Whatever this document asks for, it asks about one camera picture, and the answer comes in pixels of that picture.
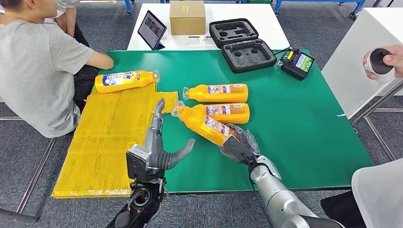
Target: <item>gray carpet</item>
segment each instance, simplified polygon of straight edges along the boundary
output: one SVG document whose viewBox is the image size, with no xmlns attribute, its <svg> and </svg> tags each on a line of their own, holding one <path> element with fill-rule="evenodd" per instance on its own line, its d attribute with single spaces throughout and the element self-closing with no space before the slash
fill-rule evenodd
<svg viewBox="0 0 403 228">
<path fill-rule="evenodd" d="M 373 1 L 367 0 L 366 6 Z M 77 21 L 90 45 L 96 50 L 125 50 L 133 32 L 141 2 L 132 5 L 127 16 L 122 2 L 81 3 Z M 355 3 L 284 2 L 278 19 L 290 41 L 309 49 L 322 68 L 353 21 L 348 17 Z M 394 97 L 384 107 L 402 107 L 403 99 Z M 0 103 L 0 116 L 12 116 Z M 374 124 L 398 158 L 403 157 L 403 115 L 372 114 Z M 49 139 L 42 137 L 25 122 L 0 123 L 0 208 L 15 210 L 24 194 Z M 357 126 L 359 137 L 375 164 L 389 161 L 365 122 Z M 122 207 L 125 198 L 54 199 L 50 197 L 64 162 L 71 137 L 58 138 L 43 175 L 39 179 L 25 213 L 41 216 L 38 223 L 26 225 L 0 219 L 0 228 L 97 228 L 105 226 Z M 322 198 L 342 191 L 297 192 L 301 200 L 317 215 Z M 252 193 L 170 196 L 163 202 L 159 217 L 149 227 L 269 227 Z"/>
</svg>

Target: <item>remote controller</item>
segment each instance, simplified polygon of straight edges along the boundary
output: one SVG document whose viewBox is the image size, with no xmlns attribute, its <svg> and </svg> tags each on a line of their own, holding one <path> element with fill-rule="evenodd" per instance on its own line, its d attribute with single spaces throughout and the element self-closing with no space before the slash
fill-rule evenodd
<svg viewBox="0 0 403 228">
<path fill-rule="evenodd" d="M 390 51 L 383 48 L 374 49 L 369 53 L 366 64 L 364 64 L 365 69 L 378 75 L 376 81 L 379 83 L 390 82 L 394 79 L 395 68 L 384 63 L 386 55 L 391 55 Z"/>
</svg>

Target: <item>cardboard box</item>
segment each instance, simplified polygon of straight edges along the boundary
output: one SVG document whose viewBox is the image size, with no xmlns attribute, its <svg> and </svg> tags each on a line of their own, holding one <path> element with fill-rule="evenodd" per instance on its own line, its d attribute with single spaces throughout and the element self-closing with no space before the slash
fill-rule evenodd
<svg viewBox="0 0 403 228">
<path fill-rule="evenodd" d="M 171 1 L 169 21 L 172 35 L 205 35 L 204 1 Z"/>
</svg>

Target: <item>yellow bottle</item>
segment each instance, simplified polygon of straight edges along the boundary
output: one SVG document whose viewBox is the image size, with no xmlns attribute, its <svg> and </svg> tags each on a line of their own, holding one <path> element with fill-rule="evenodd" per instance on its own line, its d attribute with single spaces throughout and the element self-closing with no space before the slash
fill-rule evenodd
<svg viewBox="0 0 403 228">
<path fill-rule="evenodd" d="M 136 70 L 98 75 L 95 78 L 95 87 L 100 94 L 105 94 L 134 87 L 145 87 L 152 82 L 159 81 L 158 71 Z"/>
<path fill-rule="evenodd" d="M 179 101 L 176 105 L 176 109 L 184 107 L 183 101 Z M 249 121 L 249 106 L 246 103 L 198 104 L 191 109 L 193 112 L 206 114 L 222 124 L 246 124 Z"/>
<path fill-rule="evenodd" d="M 198 85 L 195 88 L 183 88 L 184 100 L 199 102 L 244 103 L 248 99 L 248 86 L 245 84 Z"/>
<path fill-rule="evenodd" d="M 177 105 L 171 112 L 171 115 L 179 117 L 189 129 L 218 146 L 223 146 L 224 142 L 232 135 L 238 139 L 236 132 L 232 128 L 214 120 L 197 109 L 193 110 L 186 106 Z"/>
</svg>

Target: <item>controller screen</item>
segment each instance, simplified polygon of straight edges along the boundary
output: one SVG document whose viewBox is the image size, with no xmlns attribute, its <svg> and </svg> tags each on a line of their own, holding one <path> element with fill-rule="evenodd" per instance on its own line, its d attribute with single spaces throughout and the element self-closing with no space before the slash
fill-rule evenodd
<svg viewBox="0 0 403 228">
<path fill-rule="evenodd" d="M 303 53 L 301 53 L 301 55 L 299 56 L 299 59 L 296 62 L 295 66 L 298 67 L 299 69 L 301 69 L 302 71 L 308 73 L 308 71 L 311 68 L 313 62 L 314 62 L 314 60 L 311 57 L 306 56 Z"/>
</svg>

